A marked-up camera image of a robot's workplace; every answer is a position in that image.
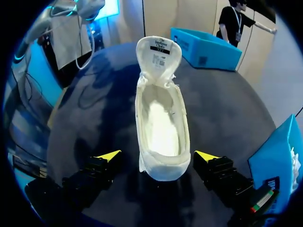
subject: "badge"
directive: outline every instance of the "badge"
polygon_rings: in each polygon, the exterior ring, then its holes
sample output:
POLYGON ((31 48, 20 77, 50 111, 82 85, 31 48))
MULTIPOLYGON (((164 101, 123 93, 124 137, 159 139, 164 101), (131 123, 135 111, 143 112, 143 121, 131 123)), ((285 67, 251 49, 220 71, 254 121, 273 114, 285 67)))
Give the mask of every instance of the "badge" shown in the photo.
POLYGON ((240 42, 240 41, 241 41, 241 36, 242 36, 241 33, 239 33, 239 32, 236 33, 236 41, 237 41, 237 42, 240 42))

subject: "blue box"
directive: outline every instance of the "blue box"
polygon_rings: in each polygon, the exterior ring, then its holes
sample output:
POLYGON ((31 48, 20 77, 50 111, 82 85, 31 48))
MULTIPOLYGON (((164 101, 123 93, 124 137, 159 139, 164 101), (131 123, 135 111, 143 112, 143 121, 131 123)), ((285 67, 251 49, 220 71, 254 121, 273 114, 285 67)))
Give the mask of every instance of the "blue box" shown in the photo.
POLYGON ((235 70, 242 51, 212 34, 171 28, 171 39, 182 49, 182 56, 194 68, 235 70))
MULTIPOLYGON (((254 187, 259 188, 267 183, 272 189, 280 191, 276 201, 269 209, 270 213, 280 213, 287 206, 291 196, 294 174, 292 170, 291 149, 298 154, 303 164, 303 142, 295 116, 292 114, 277 128, 249 159, 250 171, 254 187)), ((303 167, 299 169, 297 182, 303 177, 303 167)))

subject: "black t-shirt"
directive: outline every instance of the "black t-shirt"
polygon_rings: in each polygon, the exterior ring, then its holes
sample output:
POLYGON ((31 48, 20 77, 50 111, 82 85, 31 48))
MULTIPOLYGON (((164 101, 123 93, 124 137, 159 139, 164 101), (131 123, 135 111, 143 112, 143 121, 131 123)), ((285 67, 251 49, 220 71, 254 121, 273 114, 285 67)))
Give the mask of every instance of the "black t-shirt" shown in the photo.
MULTIPOLYGON (((245 14, 239 13, 238 11, 236 11, 236 13, 238 15, 239 22, 240 22, 240 15, 242 17, 241 29, 240 29, 241 34, 243 32, 244 25, 246 25, 247 27, 251 27, 256 23, 254 20, 250 19, 245 14)), ((239 31, 239 24, 235 12, 231 6, 227 6, 223 8, 220 16, 219 24, 225 24, 229 42, 237 47, 238 41, 236 41, 236 33, 239 31)), ((223 39, 220 30, 217 32, 217 37, 223 39)))

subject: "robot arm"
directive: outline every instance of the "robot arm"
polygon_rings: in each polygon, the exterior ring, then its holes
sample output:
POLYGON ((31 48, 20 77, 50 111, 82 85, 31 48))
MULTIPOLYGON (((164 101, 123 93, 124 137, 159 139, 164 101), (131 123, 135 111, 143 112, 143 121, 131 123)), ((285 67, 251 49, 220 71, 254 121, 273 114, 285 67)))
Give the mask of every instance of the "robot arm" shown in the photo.
POLYGON ((54 6, 52 4, 49 5, 27 32, 15 54, 13 62, 19 63, 22 61, 29 45, 46 32, 51 25, 53 17, 78 15, 83 19, 83 24, 89 24, 94 21, 104 5, 105 0, 78 0, 77 2, 59 0, 54 6))

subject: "table surface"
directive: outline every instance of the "table surface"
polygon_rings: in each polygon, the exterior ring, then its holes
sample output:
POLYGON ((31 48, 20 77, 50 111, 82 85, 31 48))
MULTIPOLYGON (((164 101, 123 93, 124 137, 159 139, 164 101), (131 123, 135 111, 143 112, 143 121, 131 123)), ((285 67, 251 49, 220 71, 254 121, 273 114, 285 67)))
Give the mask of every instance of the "table surface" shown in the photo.
MULTIPOLYGON (((223 227, 232 215, 193 169, 159 183, 138 171, 134 99, 140 68, 135 44, 96 53, 66 91, 53 121, 48 174, 61 185, 85 158, 122 150, 121 173, 84 214, 116 227, 223 227)), ((248 158, 275 129, 258 95, 237 72, 192 68, 182 59, 174 82, 187 108, 191 153, 227 156, 246 177, 248 158)))

